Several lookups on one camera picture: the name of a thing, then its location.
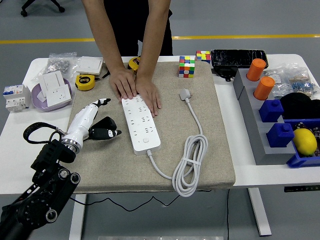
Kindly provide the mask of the person's left hand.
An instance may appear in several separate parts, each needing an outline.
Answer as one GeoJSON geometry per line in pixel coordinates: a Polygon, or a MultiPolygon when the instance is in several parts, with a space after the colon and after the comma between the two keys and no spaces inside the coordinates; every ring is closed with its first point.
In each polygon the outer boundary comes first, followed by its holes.
{"type": "Polygon", "coordinates": [[[135,87],[150,110],[151,116],[156,117],[162,107],[160,94],[152,79],[147,76],[136,76],[135,87]]]}

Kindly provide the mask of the person's right hand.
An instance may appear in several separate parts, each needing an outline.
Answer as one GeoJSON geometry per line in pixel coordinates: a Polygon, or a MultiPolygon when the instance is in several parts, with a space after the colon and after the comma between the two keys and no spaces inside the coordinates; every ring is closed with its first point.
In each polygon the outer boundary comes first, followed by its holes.
{"type": "Polygon", "coordinates": [[[110,70],[109,84],[120,102],[137,95],[134,73],[124,66],[110,70]]]}

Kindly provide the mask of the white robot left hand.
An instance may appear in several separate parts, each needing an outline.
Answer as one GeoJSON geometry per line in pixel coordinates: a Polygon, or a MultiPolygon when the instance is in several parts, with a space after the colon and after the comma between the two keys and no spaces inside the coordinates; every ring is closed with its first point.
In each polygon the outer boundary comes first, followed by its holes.
{"type": "Polygon", "coordinates": [[[84,107],[75,115],[61,142],[75,153],[78,153],[87,139],[110,140],[120,135],[122,131],[117,129],[114,120],[108,116],[95,124],[93,123],[99,107],[107,105],[110,101],[109,98],[101,98],[84,107]]]}

